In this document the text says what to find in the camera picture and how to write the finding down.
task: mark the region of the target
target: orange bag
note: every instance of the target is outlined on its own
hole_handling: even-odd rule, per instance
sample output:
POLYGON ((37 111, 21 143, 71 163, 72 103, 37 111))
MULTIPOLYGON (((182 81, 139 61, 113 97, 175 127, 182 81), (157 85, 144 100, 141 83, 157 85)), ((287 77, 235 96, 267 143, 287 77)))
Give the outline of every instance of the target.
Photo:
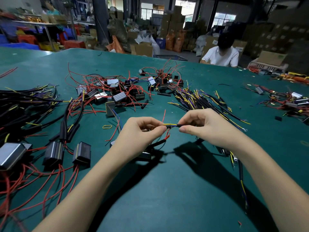
POLYGON ((175 40, 175 34, 168 33, 165 41, 165 49, 172 51, 174 47, 174 40, 175 40))
POLYGON ((185 36, 186 36, 186 31, 179 31, 178 32, 173 51, 178 52, 178 53, 181 52, 185 36))
POLYGON ((123 50, 122 45, 120 45, 116 36, 113 36, 113 43, 106 46, 108 51, 110 52, 112 49, 115 49, 117 53, 124 54, 125 51, 123 50))

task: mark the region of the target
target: table leg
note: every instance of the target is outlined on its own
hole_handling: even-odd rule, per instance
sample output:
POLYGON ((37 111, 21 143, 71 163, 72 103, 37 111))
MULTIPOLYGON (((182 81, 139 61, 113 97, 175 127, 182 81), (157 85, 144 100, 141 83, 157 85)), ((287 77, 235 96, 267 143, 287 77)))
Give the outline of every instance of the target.
POLYGON ((46 33, 47 33, 47 36, 48 36, 48 40, 49 40, 49 42, 50 42, 50 45, 51 45, 51 47, 52 47, 52 50, 54 51, 54 52, 56 52, 56 49, 55 49, 55 47, 54 47, 54 43, 52 42, 52 39, 50 38, 50 34, 49 34, 49 31, 48 31, 48 28, 47 27, 44 27, 45 28, 45 30, 46 30, 46 33))

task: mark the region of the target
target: person's right hand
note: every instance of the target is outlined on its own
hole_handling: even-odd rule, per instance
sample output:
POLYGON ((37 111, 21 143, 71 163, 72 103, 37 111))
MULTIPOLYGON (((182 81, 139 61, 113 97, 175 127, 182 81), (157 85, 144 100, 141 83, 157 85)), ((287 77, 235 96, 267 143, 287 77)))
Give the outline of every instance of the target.
POLYGON ((236 149, 247 136, 213 109, 188 111, 178 122, 179 131, 210 142, 228 150, 236 149))

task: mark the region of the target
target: person in teal shirt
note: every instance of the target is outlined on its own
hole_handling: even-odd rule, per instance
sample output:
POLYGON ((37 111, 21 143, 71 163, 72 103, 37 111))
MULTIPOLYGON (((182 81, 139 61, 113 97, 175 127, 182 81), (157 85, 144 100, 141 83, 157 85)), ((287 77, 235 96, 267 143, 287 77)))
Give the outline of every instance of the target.
MULTIPOLYGON (((47 11, 47 15, 60 15, 60 12, 54 8, 51 2, 45 1, 45 5, 49 10, 47 11)), ((60 34, 64 31, 64 28, 60 25, 47 27, 47 28, 48 28, 50 38, 55 42, 57 42, 57 34, 60 34)), ((45 29, 43 29, 43 35, 45 36, 46 41, 48 41, 48 35, 45 29)))

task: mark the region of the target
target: green table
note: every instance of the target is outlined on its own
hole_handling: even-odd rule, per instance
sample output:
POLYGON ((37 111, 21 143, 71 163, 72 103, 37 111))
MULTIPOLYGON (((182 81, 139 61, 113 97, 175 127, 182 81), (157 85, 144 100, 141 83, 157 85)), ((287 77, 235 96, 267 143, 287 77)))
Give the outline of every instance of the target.
POLYGON ((52 54, 50 51, 0 47, 0 66, 12 65, 52 54))
MULTIPOLYGON (((9 76, 1 79, 1 86, 26 89, 36 85, 51 83, 57 86, 61 99, 69 100, 76 97, 74 87, 65 83, 70 70, 79 74, 97 73, 102 76, 137 75, 142 67, 156 67, 160 69, 166 60, 133 56, 117 53, 108 53, 70 49, 51 54, 47 57, 35 58, 32 61, 16 64, 18 69, 9 76)), ((247 135, 257 141, 274 160, 307 192, 309 192, 308 174, 309 162, 308 147, 300 143, 307 141, 308 127, 300 121, 283 117, 279 122, 275 116, 282 116, 283 111, 265 108, 257 103, 266 99, 249 90, 242 89, 243 84, 260 84, 277 91, 287 91, 289 88, 295 92, 306 93, 307 87, 301 84, 286 81, 269 80, 268 76, 260 76, 248 70, 239 71, 234 68, 179 62, 179 72, 187 80, 191 89, 199 88, 212 93, 217 90, 226 103, 232 108, 235 115, 247 119, 251 125, 242 124, 248 129, 247 135)), ((0 68, 0 73, 10 69, 0 68)), ((81 81, 82 76, 74 75, 76 81, 81 81)), ((123 123, 132 116, 152 116, 159 120, 166 115, 164 122, 177 123, 184 112, 167 104, 174 97, 153 96, 152 104, 145 109, 118 109, 117 113, 123 123)), ((64 107, 57 108, 50 119, 60 115, 64 107)), ((93 166, 109 149, 104 140, 109 139, 113 129, 104 130, 105 124, 115 124, 114 118, 106 118, 104 113, 84 115, 81 127, 76 133, 71 148, 83 141, 91 145, 91 165, 93 166)), ((53 136, 59 131, 59 122, 48 127, 47 131, 53 136)), ((30 138, 34 147, 47 143, 49 137, 30 138)), ((218 156, 214 146, 204 142, 202 147, 197 147, 193 142, 194 136, 178 132, 177 128, 171 130, 171 136, 166 144, 158 150, 158 158, 151 163, 129 163, 119 173, 107 195, 102 207, 92 224, 91 231, 239 231, 237 221, 242 223, 242 231, 274 231, 272 219, 264 206, 265 203, 258 192, 253 180, 244 169, 244 183, 250 203, 250 211, 244 212, 244 201, 240 195, 238 181, 238 168, 234 170, 228 158, 218 156)), ((64 167, 71 166, 72 156, 65 153, 64 167)), ((39 169, 42 158, 36 162, 39 169)), ((88 172, 80 171, 77 182, 88 172)), ((69 170, 66 179, 71 176, 69 170)), ((16 194, 12 200, 11 208, 15 208, 31 197, 43 184, 45 179, 39 179, 16 194)), ((43 200, 48 184, 31 201, 28 206, 43 200)), ((52 187, 51 194, 59 185, 52 187)), ((56 204, 54 200, 48 207, 50 212, 56 204)), ((26 228, 32 230, 42 219, 41 206, 17 214, 23 220, 26 228)), ((11 231, 17 226, 10 222, 6 231, 11 231)))

